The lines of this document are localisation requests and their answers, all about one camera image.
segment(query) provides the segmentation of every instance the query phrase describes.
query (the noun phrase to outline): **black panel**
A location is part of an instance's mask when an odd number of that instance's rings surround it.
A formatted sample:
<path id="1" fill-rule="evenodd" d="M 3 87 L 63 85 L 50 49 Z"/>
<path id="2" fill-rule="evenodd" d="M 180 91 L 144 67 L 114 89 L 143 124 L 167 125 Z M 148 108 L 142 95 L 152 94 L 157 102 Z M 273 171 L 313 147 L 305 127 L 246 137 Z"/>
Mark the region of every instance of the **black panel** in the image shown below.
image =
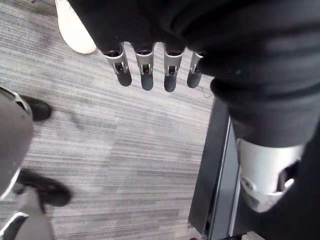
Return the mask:
<path id="1" fill-rule="evenodd" d="M 207 220 L 211 211 L 217 180 L 224 155 L 228 127 L 228 110 L 224 103 L 215 99 L 212 107 L 202 160 L 196 181 L 189 222 L 200 232 L 208 234 Z"/>

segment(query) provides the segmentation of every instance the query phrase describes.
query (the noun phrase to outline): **black shoe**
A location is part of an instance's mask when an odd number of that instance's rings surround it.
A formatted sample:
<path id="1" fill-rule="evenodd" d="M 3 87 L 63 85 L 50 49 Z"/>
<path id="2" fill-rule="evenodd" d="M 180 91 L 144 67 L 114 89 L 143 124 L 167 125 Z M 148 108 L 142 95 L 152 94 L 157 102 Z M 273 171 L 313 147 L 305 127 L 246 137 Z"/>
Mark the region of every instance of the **black shoe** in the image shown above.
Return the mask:
<path id="1" fill-rule="evenodd" d="M 22 185 L 13 188 L 16 194 L 22 194 L 26 186 L 32 187 L 37 190 L 43 204 L 62 207 L 67 205 L 72 198 L 71 191 L 62 183 L 26 168 L 21 169 L 16 182 Z"/>
<path id="2" fill-rule="evenodd" d="M 34 122 L 44 121 L 50 118 L 52 108 L 48 103 L 30 96 L 20 95 L 20 97 L 29 104 Z"/>

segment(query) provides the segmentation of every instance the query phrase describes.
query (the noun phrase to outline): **black fingertip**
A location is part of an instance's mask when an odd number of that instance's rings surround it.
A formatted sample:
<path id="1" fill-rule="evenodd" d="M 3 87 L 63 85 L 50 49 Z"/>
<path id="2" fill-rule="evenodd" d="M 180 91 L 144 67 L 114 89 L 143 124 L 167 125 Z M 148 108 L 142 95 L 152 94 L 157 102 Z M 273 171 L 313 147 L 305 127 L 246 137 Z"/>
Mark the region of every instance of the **black fingertip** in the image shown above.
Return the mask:
<path id="1" fill-rule="evenodd" d="M 169 74 L 169 76 L 164 77 L 164 89 L 168 93 L 172 93 L 175 90 L 176 84 L 177 84 L 176 76 Z"/>
<path id="2" fill-rule="evenodd" d="M 201 80 L 201 72 L 199 71 L 195 71 L 193 74 L 191 72 L 189 72 L 188 74 L 188 78 L 187 78 L 187 85 L 189 88 L 194 89 L 196 88 Z"/>
<path id="3" fill-rule="evenodd" d="M 146 91 L 150 91 L 154 87 L 154 76 L 152 74 L 141 75 L 141 85 Z"/>
<path id="4" fill-rule="evenodd" d="M 117 74 L 116 76 L 118 77 L 119 83 L 124 87 L 130 86 L 130 84 L 132 83 L 132 77 L 129 69 L 127 72 L 124 72 L 123 70 L 119 71 L 119 74 Z"/>

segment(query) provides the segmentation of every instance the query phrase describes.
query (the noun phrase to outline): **silver metal part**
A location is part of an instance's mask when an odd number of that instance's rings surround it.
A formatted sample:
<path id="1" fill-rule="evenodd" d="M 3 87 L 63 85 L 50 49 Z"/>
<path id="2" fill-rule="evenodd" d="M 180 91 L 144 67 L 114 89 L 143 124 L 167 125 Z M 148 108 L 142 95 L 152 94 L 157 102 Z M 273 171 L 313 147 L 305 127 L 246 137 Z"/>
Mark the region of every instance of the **silver metal part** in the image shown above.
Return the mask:
<path id="1" fill-rule="evenodd" d="M 141 75 L 145 74 L 144 65 L 148 65 L 148 74 L 152 74 L 154 70 L 154 49 L 149 54 L 139 54 L 135 52 L 136 62 Z"/>
<path id="2" fill-rule="evenodd" d="M 124 44 L 121 44 L 121 54 L 119 56 L 108 56 L 105 55 L 106 59 L 108 60 L 109 64 L 113 67 L 113 70 L 116 74 L 119 74 L 118 66 L 121 66 L 123 68 L 123 72 L 128 72 L 128 59 L 126 55 L 126 51 L 124 48 Z"/>
<path id="3" fill-rule="evenodd" d="M 54 240 L 51 223 L 43 212 L 35 188 L 27 187 L 19 195 L 19 207 L 0 230 L 3 240 Z"/>
<path id="4" fill-rule="evenodd" d="M 179 55 L 169 55 L 166 50 L 166 46 L 164 46 L 164 74 L 169 76 L 169 74 L 173 74 L 175 77 L 178 74 L 178 70 L 180 68 L 180 63 L 184 52 Z M 170 67 L 174 67 L 174 73 L 170 73 Z"/>
<path id="5" fill-rule="evenodd" d="M 0 86 L 0 200 L 15 184 L 33 136 L 30 106 Z"/>
<path id="6" fill-rule="evenodd" d="M 191 62 L 190 62 L 190 72 L 192 74 L 195 73 L 197 64 L 200 61 L 200 59 L 202 59 L 202 58 L 203 58 L 203 56 L 199 55 L 197 52 L 194 51 L 192 53 Z"/>
<path id="7" fill-rule="evenodd" d="M 283 189 L 278 188 L 280 174 L 301 159 L 304 146 L 266 147 L 238 139 L 237 151 L 245 200 L 254 211 L 266 212 L 294 183 L 289 178 Z"/>

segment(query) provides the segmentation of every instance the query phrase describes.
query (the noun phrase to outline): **metallic silver joint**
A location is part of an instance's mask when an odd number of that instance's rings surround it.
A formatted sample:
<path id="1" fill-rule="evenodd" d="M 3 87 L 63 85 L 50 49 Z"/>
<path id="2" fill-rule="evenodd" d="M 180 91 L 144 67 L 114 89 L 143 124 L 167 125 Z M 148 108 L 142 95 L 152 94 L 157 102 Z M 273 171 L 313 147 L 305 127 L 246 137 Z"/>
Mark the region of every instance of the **metallic silver joint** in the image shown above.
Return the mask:
<path id="1" fill-rule="evenodd" d="M 175 77 L 178 74 L 178 70 L 180 68 L 180 63 L 182 60 L 182 56 L 184 55 L 184 51 L 179 55 L 169 55 L 166 50 L 166 46 L 164 46 L 164 74 L 168 77 L 170 74 L 173 74 Z"/>
<path id="2" fill-rule="evenodd" d="M 200 59 L 202 59 L 203 56 L 201 56 L 200 54 L 198 54 L 197 52 L 193 52 L 192 53 L 192 57 L 191 57 L 191 62 L 190 62 L 190 72 L 192 74 L 195 73 L 198 62 L 200 61 Z"/>
<path id="3" fill-rule="evenodd" d="M 145 73 L 152 74 L 154 70 L 154 49 L 148 54 L 140 54 L 135 52 L 136 62 L 141 75 Z"/>
<path id="4" fill-rule="evenodd" d="M 254 211 L 266 212 L 293 185 L 304 146 L 266 147 L 238 139 L 237 151 L 245 200 Z"/>
<path id="5" fill-rule="evenodd" d="M 126 55 L 126 51 L 124 48 L 124 43 L 121 44 L 121 54 L 118 56 L 108 56 L 105 55 L 109 64 L 113 67 L 113 70 L 116 74 L 119 74 L 119 71 L 123 71 L 124 73 L 128 72 L 128 59 Z"/>

